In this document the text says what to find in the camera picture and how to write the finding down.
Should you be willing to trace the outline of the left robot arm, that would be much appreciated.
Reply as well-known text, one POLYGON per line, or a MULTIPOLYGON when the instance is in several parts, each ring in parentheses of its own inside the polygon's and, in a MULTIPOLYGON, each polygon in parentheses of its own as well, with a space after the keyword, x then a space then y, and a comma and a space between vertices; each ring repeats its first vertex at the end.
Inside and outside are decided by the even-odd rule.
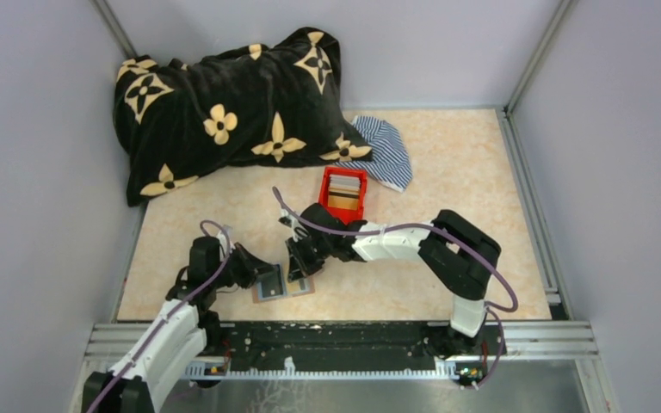
POLYGON ((281 274, 226 236, 198 237, 150 327, 105 372, 83 385, 83 412, 158 412, 189 363, 206 350, 227 351, 219 315, 211 306, 223 287, 248 289, 281 274))

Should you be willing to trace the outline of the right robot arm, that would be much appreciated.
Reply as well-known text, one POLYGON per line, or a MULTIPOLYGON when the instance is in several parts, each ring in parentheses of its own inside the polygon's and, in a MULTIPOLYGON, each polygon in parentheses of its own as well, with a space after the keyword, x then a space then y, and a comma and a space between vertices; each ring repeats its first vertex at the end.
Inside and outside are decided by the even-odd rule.
POLYGON ((345 223, 315 203, 300 214, 284 209, 279 221, 292 231, 285 242, 289 281, 316 274, 330 257, 422 262, 453 295, 450 329, 468 339, 479 336, 501 247, 458 213, 441 210, 431 221, 386 226, 365 219, 345 223))

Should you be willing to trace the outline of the red plastic bin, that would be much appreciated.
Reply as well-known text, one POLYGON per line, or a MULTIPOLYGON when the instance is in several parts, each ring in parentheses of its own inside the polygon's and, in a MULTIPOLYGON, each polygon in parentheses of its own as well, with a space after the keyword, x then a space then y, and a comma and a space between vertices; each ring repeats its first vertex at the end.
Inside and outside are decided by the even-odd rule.
POLYGON ((368 177, 367 173, 364 170, 353 170, 340 167, 327 166, 324 169, 322 182, 320 185, 320 190, 318 194, 318 203, 323 206, 332 216, 342 220, 345 224, 348 224, 351 221, 362 219, 365 209, 365 195, 367 192, 368 186, 368 177), (336 209, 329 207, 327 205, 329 194, 338 194, 338 193, 329 193, 328 182, 330 175, 344 175, 344 176, 358 176, 361 179, 361 191, 358 194, 357 198, 359 201, 359 207, 356 211, 336 209))

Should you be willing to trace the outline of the pink leather card holder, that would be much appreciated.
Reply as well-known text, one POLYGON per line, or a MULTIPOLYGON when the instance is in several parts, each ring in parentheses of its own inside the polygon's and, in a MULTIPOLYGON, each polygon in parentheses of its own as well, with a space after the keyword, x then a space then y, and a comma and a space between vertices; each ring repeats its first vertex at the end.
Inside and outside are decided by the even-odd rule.
POLYGON ((310 279, 288 281, 280 264, 273 264, 273 269, 262 274, 251 288, 254 304, 267 303, 278 299, 292 299, 315 293, 315 286, 310 279))

